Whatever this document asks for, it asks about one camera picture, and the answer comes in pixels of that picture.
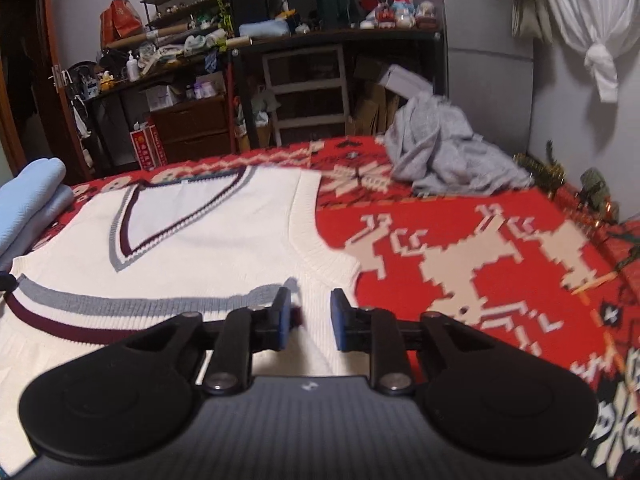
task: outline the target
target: red blanket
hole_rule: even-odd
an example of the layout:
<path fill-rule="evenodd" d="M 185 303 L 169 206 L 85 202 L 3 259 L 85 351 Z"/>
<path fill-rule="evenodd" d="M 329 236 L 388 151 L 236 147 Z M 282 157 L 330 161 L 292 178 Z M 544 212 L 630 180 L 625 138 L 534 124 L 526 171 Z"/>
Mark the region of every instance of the red blanket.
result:
<path fill-rule="evenodd" d="M 629 474 L 640 458 L 638 300 L 619 279 L 571 294 L 611 266 L 537 190 L 412 198 L 410 186 L 390 178 L 384 147 L 372 137 L 331 139 L 76 186 L 76 202 L 43 242 L 99 192 L 243 164 L 323 172 L 318 230 L 361 261 L 361 305 L 413 320 L 436 308 L 580 375 L 601 401 L 585 458 L 611 478 Z"/>

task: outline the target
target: maroon stripe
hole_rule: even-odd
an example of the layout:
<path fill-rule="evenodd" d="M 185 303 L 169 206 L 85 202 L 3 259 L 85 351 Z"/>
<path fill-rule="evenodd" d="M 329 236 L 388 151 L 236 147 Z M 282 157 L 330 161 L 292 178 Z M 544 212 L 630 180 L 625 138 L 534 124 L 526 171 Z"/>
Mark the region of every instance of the maroon stripe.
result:
<path fill-rule="evenodd" d="M 215 201 L 217 201 L 221 196 L 223 196 L 227 191 L 229 191 L 230 189 L 234 188 L 238 182 L 240 181 L 240 179 L 242 178 L 242 176 L 244 175 L 244 172 L 246 171 L 246 166 L 241 166 L 240 168 L 237 169 L 233 169 L 233 170 L 228 170 L 228 171 L 220 171 L 218 173 L 213 173 L 211 175 L 207 175 L 206 178 L 203 178 L 202 180 L 208 180 L 208 179 L 215 179 L 215 178 L 221 178 L 224 176 L 230 176 L 232 174 L 236 174 L 235 179 L 233 180 L 233 182 L 231 184 L 229 184 L 228 186 L 225 187 L 225 189 L 223 189 L 222 191 L 220 191 L 219 193 L 217 193 L 217 195 L 215 197 L 213 197 L 211 200 L 209 200 L 205 205 L 203 205 L 201 208 L 196 209 L 196 211 L 194 211 L 193 213 L 188 214 L 187 216 L 184 216 L 183 218 L 180 218 L 177 222 L 174 222 L 173 224 L 169 225 L 169 227 L 161 230 L 160 232 L 151 235 L 149 238 L 147 238 L 146 240 L 144 240 L 143 242 L 141 242 L 135 249 L 131 249 L 131 245 L 129 243 L 129 220 L 131 218 L 131 213 L 133 211 L 133 206 L 135 205 L 135 203 L 138 201 L 138 197 L 140 195 L 140 190 L 145 189 L 146 187 L 162 187 L 162 186 L 170 186 L 173 184 L 177 184 L 180 181 L 176 181 L 176 182 L 170 182 L 170 183 L 165 183 L 165 182 L 159 182 L 158 184 L 153 184 L 151 182 L 148 182 L 146 180 L 140 180 L 136 183 L 136 188 L 133 190 L 133 193 L 131 195 L 131 200 L 129 200 L 129 203 L 127 204 L 125 210 L 124 210 L 124 215 L 122 218 L 122 224 L 120 225 L 120 250 L 122 251 L 122 254 L 124 256 L 131 256 L 135 251 L 147 247 L 148 245 L 150 245 L 151 243 L 153 243 L 155 240 L 157 240 L 158 238 L 162 237 L 164 234 L 166 234 L 167 232 L 175 229 L 175 227 L 179 224 L 181 224 L 182 222 L 184 222 L 185 220 L 188 220 L 189 218 L 192 218 L 194 216 L 196 216 L 197 214 L 199 214 L 201 211 L 204 211 L 207 207 L 211 206 L 211 204 L 213 204 Z"/>
<path fill-rule="evenodd" d="M 124 339 L 138 330 L 110 330 L 104 328 L 82 328 L 79 326 L 67 325 L 58 321 L 38 316 L 31 310 L 26 309 L 15 299 L 13 294 L 4 297 L 6 304 L 20 321 L 27 325 L 42 330 L 55 337 L 75 341 L 77 343 L 89 343 L 93 345 L 108 345 Z"/>

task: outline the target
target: gray stripe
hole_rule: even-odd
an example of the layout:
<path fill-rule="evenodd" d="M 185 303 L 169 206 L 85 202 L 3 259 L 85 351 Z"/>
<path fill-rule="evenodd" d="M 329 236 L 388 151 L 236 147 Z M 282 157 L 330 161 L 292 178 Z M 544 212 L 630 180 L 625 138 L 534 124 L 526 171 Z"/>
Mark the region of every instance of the gray stripe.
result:
<path fill-rule="evenodd" d="M 245 306 L 269 305 L 273 302 L 281 286 L 286 286 L 292 294 L 300 294 L 298 281 L 295 278 L 289 278 L 283 285 L 277 283 L 261 285 L 247 294 L 236 294 L 228 298 L 171 298 L 167 300 L 96 298 L 52 290 L 32 282 L 25 275 L 20 276 L 19 280 L 19 290 L 31 301 L 83 316 L 177 316 L 181 312 L 194 311 L 202 314 L 224 313 Z"/>
<path fill-rule="evenodd" d="M 148 253 L 151 249 L 156 247 L 156 245 L 158 245 L 159 243 L 162 243 L 163 240 L 166 240 L 167 238 L 171 237 L 172 235 L 175 235 L 176 233 L 178 233 L 178 232 L 182 231 L 183 229 L 189 227 L 190 225 L 196 223 L 198 220 L 203 218 L 205 215 L 207 215 L 208 213 L 210 213 L 214 209 L 218 208 L 220 205 L 222 205 L 227 200 L 229 200 L 231 197 L 233 197 L 236 193 L 238 193 L 244 186 L 246 186 L 249 183 L 249 181 L 254 177 L 255 170 L 256 170 L 255 166 L 249 166 L 248 167 L 248 171 L 242 177 L 242 181 L 240 182 L 240 184 L 238 184 L 235 188 L 233 188 L 230 191 L 228 191 L 227 194 L 225 196 L 223 196 L 220 200 L 217 200 L 216 202 L 213 202 L 207 208 L 205 208 L 202 211 L 200 211 L 197 215 L 192 215 L 192 216 L 188 217 L 184 222 L 182 222 L 180 225 L 176 226 L 172 231 L 170 231 L 167 234 L 163 235 L 162 238 L 160 238 L 158 240 L 155 240 L 154 242 L 152 242 L 151 244 L 149 244 L 146 247 L 142 247 L 142 248 L 138 249 L 131 256 L 129 256 L 128 258 L 125 258 L 124 261 L 121 261 L 119 259 L 119 257 L 118 257 L 118 253 L 116 252 L 116 247 L 118 247 L 120 245 L 120 240 L 119 240 L 119 237 L 118 237 L 118 224 L 120 223 L 120 219 L 122 218 L 122 215 L 124 213 L 124 209 L 126 208 L 127 203 L 129 202 L 130 196 L 132 195 L 132 193 L 136 189 L 135 186 L 132 186 L 125 193 L 125 195 L 124 195 L 124 197 L 122 199 L 122 204 L 120 204 L 120 208 L 118 209 L 118 213 L 116 214 L 115 218 L 113 219 L 113 223 L 111 224 L 111 229 L 109 230 L 109 261 L 111 262 L 111 265 L 113 266 L 113 269 L 116 272 L 120 272 L 121 270 L 126 269 L 132 263 L 134 263 L 139 258 L 141 258 L 146 253 Z"/>

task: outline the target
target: gray cloth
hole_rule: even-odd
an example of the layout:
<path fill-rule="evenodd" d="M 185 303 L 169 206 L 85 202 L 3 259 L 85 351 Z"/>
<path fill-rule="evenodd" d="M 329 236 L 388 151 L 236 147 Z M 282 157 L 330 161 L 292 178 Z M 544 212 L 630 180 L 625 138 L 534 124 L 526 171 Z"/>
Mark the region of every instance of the gray cloth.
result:
<path fill-rule="evenodd" d="M 529 187 L 529 174 L 497 146 L 473 133 L 460 108 L 421 92 L 396 113 L 385 135 L 396 180 L 414 183 L 414 194 L 489 195 Z"/>
<path fill-rule="evenodd" d="M 552 43 L 546 0 L 513 0 L 511 33 L 514 38 L 538 38 Z"/>

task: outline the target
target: striped trim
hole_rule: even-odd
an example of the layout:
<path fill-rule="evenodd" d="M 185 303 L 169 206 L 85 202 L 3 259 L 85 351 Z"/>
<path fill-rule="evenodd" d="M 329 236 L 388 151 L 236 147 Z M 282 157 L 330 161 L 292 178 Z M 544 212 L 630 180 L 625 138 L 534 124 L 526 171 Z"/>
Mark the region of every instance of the striped trim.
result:
<path fill-rule="evenodd" d="M 270 305 L 281 286 L 300 296 L 295 278 L 284 284 L 261 285 L 228 298 L 164 300 L 109 299 L 69 294 L 46 288 L 21 276 L 13 294 L 5 296 L 15 316 L 29 326 L 65 340 L 105 345 L 181 312 L 200 312 L 204 320 L 223 319 L 231 310 Z"/>
<path fill-rule="evenodd" d="M 118 209 L 118 212 L 113 219 L 113 224 L 111 225 L 111 229 L 109 232 L 109 260 L 114 270 L 116 270 L 116 272 L 120 272 L 121 270 L 126 269 L 144 254 L 148 253 L 151 249 L 156 247 L 156 245 L 158 245 L 160 242 L 187 228 L 191 224 L 203 218 L 209 212 L 225 203 L 251 181 L 252 177 L 255 174 L 255 170 L 256 168 L 253 166 L 241 167 L 235 170 L 220 171 L 218 173 L 189 177 L 172 182 L 161 182 L 158 184 L 153 184 L 151 182 L 143 180 L 139 181 L 137 184 L 129 188 L 124 194 L 122 204 L 120 205 L 120 208 Z M 236 176 L 233 182 L 226 186 L 225 189 L 223 189 L 221 192 L 217 193 L 215 197 L 213 197 L 201 208 L 196 209 L 196 211 L 194 211 L 193 213 L 179 219 L 169 227 L 150 236 L 137 247 L 132 248 L 130 246 L 128 234 L 129 221 L 131 213 L 133 211 L 133 207 L 135 206 L 140 192 L 143 189 L 146 189 L 148 187 L 176 186 L 181 184 L 183 181 L 197 182 L 201 180 L 224 178 L 226 176 L 233 175 Z"/>

